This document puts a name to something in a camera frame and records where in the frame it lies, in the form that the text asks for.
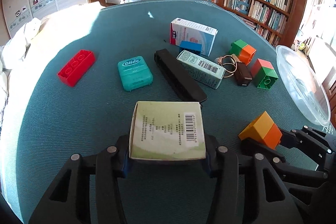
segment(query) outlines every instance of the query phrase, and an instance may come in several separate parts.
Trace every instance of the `white box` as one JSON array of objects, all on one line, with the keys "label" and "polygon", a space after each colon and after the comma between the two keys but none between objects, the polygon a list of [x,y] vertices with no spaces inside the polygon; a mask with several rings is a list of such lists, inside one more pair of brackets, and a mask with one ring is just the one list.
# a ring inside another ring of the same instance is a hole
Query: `white box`
[{"label": "white box", "polygon": [[170,44],[179,46],[181,41],[202,44],[201,54],[209,56],[217,32],[214,28],[175,18],[170,24]]},{"label": "white box", "polygon": [[204,159],[199,102],[138,101],[132,117],[129,156],[160,162]]},{"label": "white box", "polygon": [[199,55],[183,50],[177,57],[189,75],[195,80],[216,89],[222,82],[225,68]]}]

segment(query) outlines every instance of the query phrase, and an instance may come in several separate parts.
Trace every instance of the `teal fabric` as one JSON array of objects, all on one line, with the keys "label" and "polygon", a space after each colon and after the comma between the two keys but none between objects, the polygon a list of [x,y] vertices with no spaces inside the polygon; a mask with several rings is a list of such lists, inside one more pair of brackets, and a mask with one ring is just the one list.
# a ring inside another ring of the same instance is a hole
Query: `teal fabric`
[{"label": "teal fabric", "polygon": [[[153,59],[154,52],[162,48],[178,55],[179,48],[169,44],[170,22],[176,17],[218,29],[209,60],[227,54],[231,43],[242,39],[257,49],[251,64],[256,58],[268,60],[279,76],[274,48],[232,13],[212,3],[154,0],[103,9],[90,34],[66,46],[47,65],[26,108],[13,170],[25,223],[73,153],[83,156],[98,153],[129,132],[137,101],[179,101]],[[80,49],[93,51],[96,62],[70,88],[56,74]],[[122,87],[117,63],[139,55],[144,57],[154,80],[150,86],[127,92]],[[237,153],[240,152],[237,135],[265,110],[281,128],[290,130],[306,124],[322,129],[305,119],[281,78],[270,90],[258,89],[253,84],[237,86],[234,78],[223,79],[217,90],[199,85],[208,95],[202,109],[204,131]],[[298,150],[281,147],[279,150],[296,166],[316,166]],[[128,179],[119,180],[127,221],[205,223],[215,182],[199,164],[135,164]],[[92,222],[97,223],[94,179],[90,191]]]}]

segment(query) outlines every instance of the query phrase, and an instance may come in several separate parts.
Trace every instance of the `black object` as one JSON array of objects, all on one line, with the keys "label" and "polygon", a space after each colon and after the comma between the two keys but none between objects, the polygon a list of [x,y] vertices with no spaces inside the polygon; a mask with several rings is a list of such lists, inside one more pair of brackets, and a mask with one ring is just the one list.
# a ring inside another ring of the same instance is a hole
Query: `black object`
[{"label": "black object", "polygon": [[234,72],[237,84],[241,86],[248,86],[252,81],[252,75],[243,62],[236,62],[237,69]]},{"label": "black object", "polygon": [[[201,163],[211,178],[217,178],[207,224],[238,223],[239,174],[245,176],[243,223],[334,223],[336,159],[331,145],[334,137],[329,140],[323,137],[323,132],[306,126],[281,131],[282,145],[296,147],[312,159],[320,158],[317,171],[290,166],[283,155],[251,139],[241,142],[246,155],[237,155],[221,146],[214,136],[205,134],[207,156]],[[90,174],[96,175],[99,224],[126,224],[117,178],[125,178],[132,164],[128,139],[128,135],[119,137],[115,146],[97,155],[72,155],[44,193],[29,224],[90,223]],[[0,217],[6,224],[19,223],[3,199],[0,199]]]},{"label": "black object", "polygon": [[177,96],[185,102],[204,102],[208,97],[167,49],[154,53],[154,60]]}]

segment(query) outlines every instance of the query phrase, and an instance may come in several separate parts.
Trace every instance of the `green lego brick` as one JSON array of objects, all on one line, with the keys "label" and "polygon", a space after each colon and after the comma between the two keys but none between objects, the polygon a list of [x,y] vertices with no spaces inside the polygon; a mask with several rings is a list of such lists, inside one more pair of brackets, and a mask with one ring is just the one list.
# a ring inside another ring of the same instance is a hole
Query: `green lego brick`
[{"label": "green lego brick", "polygon": [[236,56],[239,56],[240,52],[245,46],[247,46],[247,43],[239,39],[236,42],[233,42],[231,44],[231,49],[229,51],[229,54],[235,54]]},{"label": "green lego brick", "polygon": [[253,83],[257,88],[269,90],[278,79],[275,70],[261,67],[256,76],[253,78]]}]

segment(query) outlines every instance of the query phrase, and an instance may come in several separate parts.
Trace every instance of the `barcode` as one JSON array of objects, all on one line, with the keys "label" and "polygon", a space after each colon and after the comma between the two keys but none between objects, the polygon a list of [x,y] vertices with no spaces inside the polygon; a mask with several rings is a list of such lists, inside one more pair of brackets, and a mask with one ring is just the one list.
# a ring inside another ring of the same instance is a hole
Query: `barcode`
[{"label": "barcode", "polygon": [[218,71],[218,68],[215,67],[214,65],[211,65],[209,64],[208,62],[205,62],[203,60],[201,60],[199,63],[198,63],[199,66],[201,66],[202,68],[205,68],[209,71],[212,71],[213,73],[217,73]]},{"label": "barcode", "polygon": [[185,135],[187,141],[194,141],[195,138],[195,116],[194,115],[185,115]]}]

